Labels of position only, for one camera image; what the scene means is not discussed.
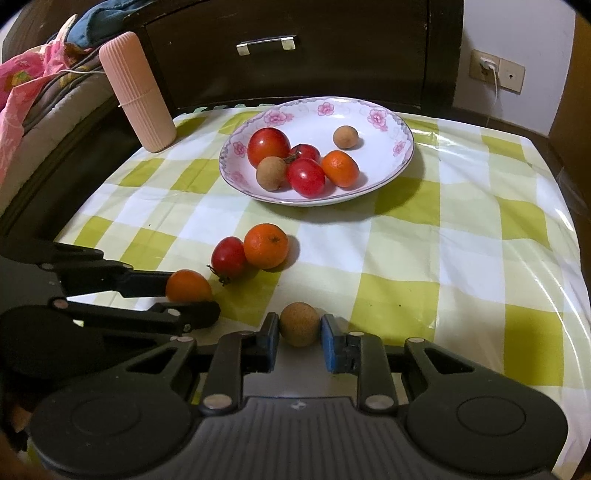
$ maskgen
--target silver drawer handle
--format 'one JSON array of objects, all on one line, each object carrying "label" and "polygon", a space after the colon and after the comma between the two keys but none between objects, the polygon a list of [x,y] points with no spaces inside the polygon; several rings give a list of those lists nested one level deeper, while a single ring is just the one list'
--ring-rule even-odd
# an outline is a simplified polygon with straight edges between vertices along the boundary
[{"label": "silver drawer handle", "polygon": [[296,48],[296,36],[289,35],[287,37],[270,37],[270,38],[263,38],[261,40],[253,40],[253,41],[246,41],[239,43],[236,45],[236,49],[238,50],[238,54],[241,56],[250,55],[251,51],[249,47],[256,47],[256,46],[264,46],[272,44],[273,42],[281,42],[281,47],[283,50],[295,50]]}]

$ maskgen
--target white plate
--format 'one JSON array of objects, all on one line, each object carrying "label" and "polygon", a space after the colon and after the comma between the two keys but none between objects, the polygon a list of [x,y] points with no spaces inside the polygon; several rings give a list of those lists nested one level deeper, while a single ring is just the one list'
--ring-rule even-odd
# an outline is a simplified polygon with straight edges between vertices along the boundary
[{"label": "white plate", "polygon": [[[354,127],[360,138],[357,147],[346,150],[360,170],[352,187],[341,189],[327,179],[321,195],[307,198],[287,188],[267,192],[256,182],[256,170],[248,161],[246,146],[257,130],[278,128],[287,135],[292,147],[307,143],[326,155],[338,150],[332,136],[342,125]],[[406,168],[413,151],[413,134],[408,125],[382,106],[343,97],[305,98],[275,106],[242,124],[222,147],[220,172],[230,186],[262,202],[305,207],[331,205],[386,185]]]}]

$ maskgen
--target table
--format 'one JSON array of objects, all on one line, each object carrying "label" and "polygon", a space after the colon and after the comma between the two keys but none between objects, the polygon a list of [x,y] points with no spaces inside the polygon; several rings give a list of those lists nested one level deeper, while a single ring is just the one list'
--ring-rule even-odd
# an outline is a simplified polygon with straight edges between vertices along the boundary
[{"label": "table", "polygon": [[[399,344],[422,336],[556,400],[569,437],[555,473],[570,478],[591,437],[591,312],[576,233],[548,167],[522,137],[401,116],[417,144],[408,168],[377,192],[326,207],[260,203],[219,176],[217,157],[259,108],[178,117],[177,142],[141,149],[95,192],[59,241],[99,248],[136,269],[207,264],[222,238],[269,222],[291,236],[283,268],[222,287],[222,318],[201,343],[257,329],[266,312],[305,301],[351,329]],[[118,294],[84,301],[147,309]],[[320,347],[281,345],[271,375],[245,394],[352,395],[355,379],[324,370]]]}]

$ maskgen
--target wall socket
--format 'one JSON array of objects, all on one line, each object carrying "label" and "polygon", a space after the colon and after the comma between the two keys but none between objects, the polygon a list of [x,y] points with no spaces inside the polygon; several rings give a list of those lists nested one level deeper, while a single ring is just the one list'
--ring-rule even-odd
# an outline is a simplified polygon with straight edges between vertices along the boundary
[{"label": "wall socket", "polygon": [[470,58],[470,77],[481,82],[495,84],[495,76],[491,70],[483,69],[480,66],[480,58],[486,58],[499,66],[499,87],[521,93],[525,79],[525,67],[509,60],[502,59],[489,53],[472,50]]}]

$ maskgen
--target plate rim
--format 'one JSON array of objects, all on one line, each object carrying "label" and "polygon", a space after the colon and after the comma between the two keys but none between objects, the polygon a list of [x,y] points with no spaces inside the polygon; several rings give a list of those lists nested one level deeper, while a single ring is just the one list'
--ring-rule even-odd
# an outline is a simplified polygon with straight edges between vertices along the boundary
[{"label": "plate rim", "polygon": [[[260,196],[256,193],[246,192],[246,191],[244,191],[244,189],[240,188],[238,185],[233,184],[232,180],[226,177],[225,172],[222,167],[225,165],[225,161],[226,161],[227,156],[230,151],[230,148],[229,148],[230,147],[230,139],[234,135],[241,133],[243,130],[245,130],[248,127],[248,125],[250,125],[254,121],[262,118],[272,108],[278,109],[278,108],[285,107],[285,106],[298,105],[299,103],[312,103],[312,102],[316,102],[318,100],[330,100],[330,99],[346,100],[348,102],[361,103],[362,105],[365,105],[368,107],[378,107],[378,108],[385,110],[386,114],[390,115],[394,119],[394,121],[398,125],[400,125],[400,127],[402,128],[402,131],[407,134],[408,139],[411,141],[411,147],[408,149],[404,159],[402,160],[402,163],[400,164],[400,167],[398,169],[396,169],[391,175],[387,176],[382,181],[380,181],[379,183],[376,183],[372,187],[367,187],[366,189],[362,189],[358,192],[345,192],[345,193],[341,193],[339,195],[329,196],[329,197],[319,198],[319,199],[318,198],[307,199],[304,197],[302,199],[297,199],[297,200],[274,200],[274,199],[270,199],[268,197]],[[398,177],[398,175],[400,175],[404,171],[404,169],[408,166],[408,164],[410,163],[410,161],[413,158],[414,150],[415,150],[415,142],[414,142],[413,132],[410,129],[410,127],[408,126],[408,124],[396,112],[393,112],[392,110],[390,110],[382,105],[370,102],[368,100],[361,100],[361,99],[357,99],[357,98],[329,95],[329,96],[320,96],[320,97],[306,97],[306,98],[301,98],[301,99],[297,99],[297,100],[291,100],[289,102],[280,103],[278,105],[270,105],[268,109],[266,109],[262,112],[259,112],[258,114],[249,118],[242,125],[240,125],[236,130],[234,130],[230,134],[230,136],[228,136],[228,138],[226,139],[226,141],[222,145],[222,149],[220,150],[220,154],[219,154],[219,158],[218,158],[218,166],[219,166],[220,176],[224,179],[224,181],[228,185],[230,185],[230,187],[232,187],[233,189],[237,190],[238,192],[240,192],[250,198],[253,198],[255,200],[259,200],[259,201],[265,202],[265,203],[274,203],[276,205],[291,205],[291,206],[314,206],[314,205],[318,205],[318,204],[328,205],[330,203],[344,202],[348,199],[352,200],[354,198],[365,195],[366,193],[374,192],[374,191],[380,189],[381,187],[383,187],[384,185],[386,185],[387,183],[391,182],[396,177]]]}]

